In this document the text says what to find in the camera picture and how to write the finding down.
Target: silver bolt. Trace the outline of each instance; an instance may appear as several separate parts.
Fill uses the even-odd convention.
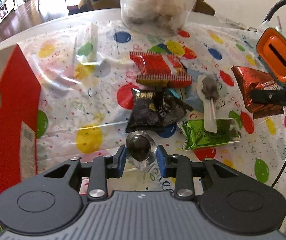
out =
[[[178,195],[180,197],[190,197],[192,196],[193,194],[193,191],[191,191],[190,189],[187,189],[187,188],[182,188],[182,189],[179,189],[178,191]]]
[[[104,190],[102,189],[92,189],[90,192],[89,192],[89,195],[91,197],[103,197],[105,195],[105,192]]]

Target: wooden floor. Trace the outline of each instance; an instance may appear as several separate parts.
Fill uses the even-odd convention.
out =
[[[0,42],[33,26],[68,15],[64,0],[30,0],[12,11],[0,24]]]

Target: gray ribbed panel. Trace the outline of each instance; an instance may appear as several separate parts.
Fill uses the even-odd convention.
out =
[[[0,240],[282,240],[275,231],[263,236],[236,236],[205,220],[192,202],[169,192],[122,192],[91,203],[70,227],[47,236],[19,236],[10,232]]]

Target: clear plastic container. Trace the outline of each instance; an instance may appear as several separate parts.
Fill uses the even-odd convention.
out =
[[[197,0],[120,0],[123,23],[140,33],[173,35],[184,26]]]

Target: green snack package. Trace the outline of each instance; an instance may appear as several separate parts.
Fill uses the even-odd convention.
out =
[[[194,150],[196,148],[205,148],[226,145],[239,142],[241,133],[237,121],[234,118],[217,119],[217,133],[208,132],[204,129],[204,120],[185,120],[178,123],[186,137],[183,144],[183,150]]]

